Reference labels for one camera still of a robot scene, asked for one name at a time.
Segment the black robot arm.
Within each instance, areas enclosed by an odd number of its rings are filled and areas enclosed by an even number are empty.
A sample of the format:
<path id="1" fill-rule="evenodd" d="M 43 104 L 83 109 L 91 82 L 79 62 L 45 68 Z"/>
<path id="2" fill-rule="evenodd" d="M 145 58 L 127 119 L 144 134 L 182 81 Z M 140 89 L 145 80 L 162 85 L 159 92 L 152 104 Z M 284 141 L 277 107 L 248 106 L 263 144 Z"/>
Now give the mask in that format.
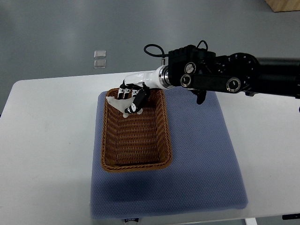
<path id="1" fill-rule="evenodd" d="M 205 101 L 207 91 L 244 92 L 300 97 L 300 61 L 298 59 L 256 58 L 248 53 L 217 56 L 207 47 L 187 45 L 160 53 L 161 65 L 152 72 L 128 75 L 119 87 L 118 99 L 134 98 L 125 110 L 136 113 L 143 109 L 152 89 L 168 90 L 181 86 Z"/>

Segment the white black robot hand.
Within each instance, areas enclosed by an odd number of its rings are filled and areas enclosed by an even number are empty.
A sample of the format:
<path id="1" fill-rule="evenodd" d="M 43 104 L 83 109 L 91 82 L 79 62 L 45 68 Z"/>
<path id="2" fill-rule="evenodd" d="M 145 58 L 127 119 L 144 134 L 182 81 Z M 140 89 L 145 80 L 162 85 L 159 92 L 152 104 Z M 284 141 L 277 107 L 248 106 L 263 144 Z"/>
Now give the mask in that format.
<path id="1" fill-rule="evenodd" d="M 157 69 L 131 73 L 124 78 L 118 90 L 118 99 L 128 98 L 131 91 L 131 97 L 135 97 L 132 105 L 126 109 L 126 113 L 138 113 L 141 111 L 150 97 L 150 89 L 164 89 L 159 75 L 160 69 Z"/>

